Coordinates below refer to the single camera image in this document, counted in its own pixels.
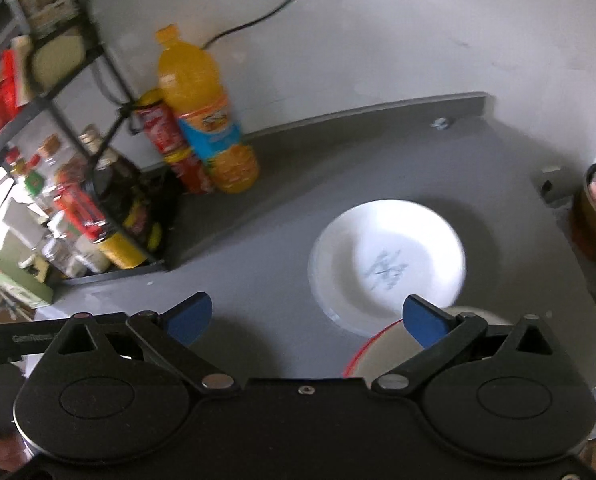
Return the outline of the person's left hand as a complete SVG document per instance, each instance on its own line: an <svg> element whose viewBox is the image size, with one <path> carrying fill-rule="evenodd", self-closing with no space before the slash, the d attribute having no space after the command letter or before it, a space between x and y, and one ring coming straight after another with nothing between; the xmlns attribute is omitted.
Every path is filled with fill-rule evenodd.
<svg viewBox="0 0 596 480"><path fill-rule="evenodd" d="M0 469L16 472L25 466L32 454L18 434L0 438Z"/></svg>

